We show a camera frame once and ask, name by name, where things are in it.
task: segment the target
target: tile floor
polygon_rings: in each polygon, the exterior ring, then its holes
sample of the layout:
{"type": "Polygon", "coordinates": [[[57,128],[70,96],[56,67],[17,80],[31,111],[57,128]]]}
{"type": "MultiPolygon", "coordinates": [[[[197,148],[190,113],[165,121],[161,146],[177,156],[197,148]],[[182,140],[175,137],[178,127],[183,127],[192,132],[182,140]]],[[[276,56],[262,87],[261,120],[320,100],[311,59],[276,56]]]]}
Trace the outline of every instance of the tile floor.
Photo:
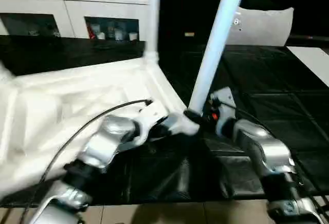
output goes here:
{"type": "MultiPolygon", "coordinates": [[[[22,210],[0,209],[0,224],[17,224],[22,210]]],[[[274,223],[266,214],[264,200],[100,206],[88,208],[82,216],[86,224],[274,223]]]]}

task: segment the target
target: white pole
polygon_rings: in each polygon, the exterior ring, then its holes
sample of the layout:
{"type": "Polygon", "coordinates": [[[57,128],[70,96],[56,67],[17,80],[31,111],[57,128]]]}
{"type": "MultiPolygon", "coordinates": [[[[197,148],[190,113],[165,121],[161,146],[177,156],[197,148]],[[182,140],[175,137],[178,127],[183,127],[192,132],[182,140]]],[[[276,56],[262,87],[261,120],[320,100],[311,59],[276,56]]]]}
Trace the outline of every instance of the white pole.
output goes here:
{"type": "Polygon", "coordinates": [[[148,13],[148,36],[144,51],[147,61],[158,62],[158,29],[160,0],[150,0],[148,13]]]}
{"type": "Polygon", "coordinates": [[[241,0],[221,0],[207,48],[194,85],[189,108],[202,113],[203,106],[221,60],[234,15],[241,0]]]}

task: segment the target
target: glass cabinet door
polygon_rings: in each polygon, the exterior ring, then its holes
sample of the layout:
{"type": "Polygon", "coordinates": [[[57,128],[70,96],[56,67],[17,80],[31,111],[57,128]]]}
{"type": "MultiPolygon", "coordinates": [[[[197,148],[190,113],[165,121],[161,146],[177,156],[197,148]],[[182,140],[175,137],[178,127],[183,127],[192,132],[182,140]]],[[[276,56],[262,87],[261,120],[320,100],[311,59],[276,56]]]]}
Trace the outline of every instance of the glass cabinet door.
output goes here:
{"type": "Polygon", "coordinates": [[[0,19],[8,35],[61,36],[51,14],[0,13],[0,19]]]}
{"type": "Polygon", "coordinates": [[[75,37],[60,0],[0,0],[0,35],[75,37]]]}
{"type": "Polygon", "coordinates": [[[65,1],[77,38],[146,41],[148,6],[65,1]]]}
{"type": "Polygon", "coordinates": [[[85,17],[90,39],[138,41],[138,20],[128,18],[85,17]]]}

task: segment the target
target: white pillow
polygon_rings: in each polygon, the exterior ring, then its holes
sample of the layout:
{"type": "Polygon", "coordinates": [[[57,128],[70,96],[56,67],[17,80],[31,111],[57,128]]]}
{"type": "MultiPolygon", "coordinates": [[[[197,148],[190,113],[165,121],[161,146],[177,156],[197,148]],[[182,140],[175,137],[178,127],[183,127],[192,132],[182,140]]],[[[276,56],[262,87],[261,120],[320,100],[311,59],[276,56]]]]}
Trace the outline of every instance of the white pillow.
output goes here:
{"type": "Polygon", "coordinates": [[[248,10],[238,7],[227,44],[284,46],[293,24],[294,9],[248,10]]]}

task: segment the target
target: black tabletop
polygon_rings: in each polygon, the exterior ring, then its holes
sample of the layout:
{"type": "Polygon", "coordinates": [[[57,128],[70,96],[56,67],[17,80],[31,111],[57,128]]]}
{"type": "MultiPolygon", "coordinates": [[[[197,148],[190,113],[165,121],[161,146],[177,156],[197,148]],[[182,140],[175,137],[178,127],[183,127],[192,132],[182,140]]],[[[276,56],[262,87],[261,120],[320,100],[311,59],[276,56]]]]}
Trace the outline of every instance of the black tabletop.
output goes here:
{"type": "MultiPolygon", "coordinates": [[[[144,43],[3,36],[0,60],[22,75],[133,59],[143,48],[144,43]]],[[[159,52],[162,71],[186,105],[204,50],[204,45],[179,45],[159,52]]],[[[211,90],[226,86],[240,109],[258,117],[291,149],[308,189],[328,194],[329,88],[287,48],[258,46],[226,47],[211,90]]],[[[7,197],[2,205],[24,205],[30,190],[7,197]]],[[[118,155],[95,190],[94,204],[262,197],[246,154],[202,132],[118,155]]]]}

